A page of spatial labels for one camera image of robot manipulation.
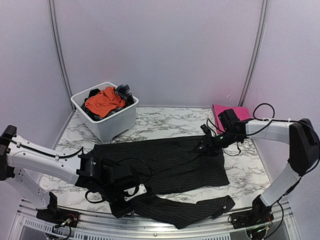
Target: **laundry basket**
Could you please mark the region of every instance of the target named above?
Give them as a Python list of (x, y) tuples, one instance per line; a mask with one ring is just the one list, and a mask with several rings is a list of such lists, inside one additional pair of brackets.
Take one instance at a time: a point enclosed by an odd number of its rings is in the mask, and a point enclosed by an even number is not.
[(81, 105), (89, 96), (93, 89), (104, 90), (106, 87), (117, 87), (111, 82), (104, 82), (79, 92), (71, 97), (72, 103), (79, 111), (79, 115), (84, 124), (93, 132), (93, 134), (100, 139), (101, 142), (109, 142), (118, 134), (125, 130), (131, 129), (136, 124), (136, 111), (139, 99), (133, 96), (134, 104), (127, 106), (121, 111), (112, 114), (100, 121), (93, 121), (82, 109)]

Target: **pink folder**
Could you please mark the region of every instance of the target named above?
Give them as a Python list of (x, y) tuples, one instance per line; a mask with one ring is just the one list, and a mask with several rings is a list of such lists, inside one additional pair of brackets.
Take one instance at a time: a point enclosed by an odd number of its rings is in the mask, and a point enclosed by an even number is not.
[[(219, 119), (218, 115), (220, 113), (222, 113), (224, 110), (227, 110), (227, 109), (233, 109), (235, 114), (238, 116), (238, 118), (241, 121), (250, 118), (249, 117), (249, 109), (246, 108), (246, 107), (242, 107), (242, 106), (221, 106), (221, 105), (213, 104), (212, 105), (212, 112), (213, 112), (213, 115), (214, 115), (214, 123), (221, 130), (223, 130), (223, 127), (222, 127), (222, 124), (220, 122), (220, 119)], [(216, 130), (216, 132), (218, 134), (222, 133), (218, 129)]]

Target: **orange clothing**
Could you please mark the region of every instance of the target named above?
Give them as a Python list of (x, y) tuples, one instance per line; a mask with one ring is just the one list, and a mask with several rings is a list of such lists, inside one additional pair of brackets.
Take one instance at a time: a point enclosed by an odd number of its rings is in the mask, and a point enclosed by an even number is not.
[(104, 118), (118, 107), (124, 107), (126, 100), (115, 93), (114, 86), (108, 86), (85, 102), (85, 107), (94, 114)]

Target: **garment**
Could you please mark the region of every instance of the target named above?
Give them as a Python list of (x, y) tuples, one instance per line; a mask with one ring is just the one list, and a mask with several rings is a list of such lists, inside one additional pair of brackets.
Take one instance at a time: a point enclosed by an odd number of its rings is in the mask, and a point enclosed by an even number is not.
[(124, 109), (124, 107), (117, 107), (115, 110), (110, 111), (106, 117), (101, 117), (101, 116), (95, 115), (95, 114), (94, 114), (93, 112), (91, 112), (88, 108), (86, 108), (85, 104), (86, 104), (86, 102), (84, 102), (84, 103), (81, 105), (81, 109), (82, 109), (93, 121), (101, 121), (102, 119), (105, 119), (105, 118), (111, 116), (112, 114), (115, 114), (115, 113), (121, 111), (122, 109)]
[(123, 83), (119, 85), (116, 90), (114, 90), (115, 94), (119, 95), (122, 99), (125, 99), (125, 106), (128, 107), (135, 103), (134, 97), (132, 96), (132, 92), (128, 84)]
[[(145, 161), (153, 171), (150, 180), (149, 168), (137, 159), (128, 159), (125, 163), (132, 165), (139, 173), (140, 182), (148, 189), (144, 194), (133, 198), (135, 212), (141, 216), (174, 224), (183, 228), (208, 216), (217, 217), (224, 213), (221, 202), (211, 199), (196, 204), (172, 202), (158, 199), (155, 194), (183, 193), (204, 186), (228, 185), (224, 168), (224, 156), (212, 157), (193, 152), (195, 143), (201, 136), (186, 136), (116, 144), (96, 144), (92, 156), (117, 162), (125, 158), (139, 158)], [(226, 209), (234, 206), (228, 197)]]
[(85, 102), (85, 107), (95, 115), (105, 118), (110, 111), (118, 107), (123, 108), (126, 100), (115, 93), (114, 86), (108, 86), (97, 95), (90, 97)]
[(155, 195), (133, 198), (134, 212), (140, 216), (175, 225), (182, 229), (202, 219), (217, 218), (229, 212), (235, 202), (227, 195), (215, 199), (198, 201), (196, 204), (163, 199)]
[(89, 93), (89, 96), (87, 98), (84, 99), (84, 103), (81, 105), (81, 109), (93, 120), (93, 121), (100, 121), (102, 120), (103, 118), (98, 116), (98, 115), (95, 115), (93, 112), (91, 112), (88, 108), (86, 108), (85, 104), (86, 104), (86, 101), (97, 95), (98, 93), (100, 93), (100, 89), (99, 88), (96, 88), (96, 89), (93, 89), (90, 91)]

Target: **marble surface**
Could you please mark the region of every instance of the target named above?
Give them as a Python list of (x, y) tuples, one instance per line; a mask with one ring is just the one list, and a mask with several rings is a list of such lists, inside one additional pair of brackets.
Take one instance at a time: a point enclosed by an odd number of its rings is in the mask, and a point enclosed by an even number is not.
[[(214, 118), (211, 109), (207, 108), (138, 107), (134, 128), (123, 132), (110, 143), (203, 135), (200, 126), (206, 123), (207, 118), (211, 120)], [(86, 153), (95, 144), (101, 144), (101, 142), (84, 125), (76, 112), (56, 150), (68, 154), (84, 146)], [(178, 202), (196, 203), (200, 200), (230, 195), (235, 201), (233, 209), (251, 206), (252, 200), (270, 185), (270, 181), (252, 141), (246, 140), (243, 144), (239, 144), (239, 147), (242, 151), (240, 155), (224, 155), (229, 185), (202, 187), (183, 193), (160, 195), (160, 197)], [(225, 151), (235, 155), (238, 153), (237, 145), (233, 144)], [(107, 202), (91, 204), (85, 199), (86, 189), (68, 184), (58, 178), (44, 175), (40, 185), (58, 197), (60, 206), (94, 212), (111, 212)], [(89, 199), (97, 201), (100, 200), (100, 196), (91, 194)]]

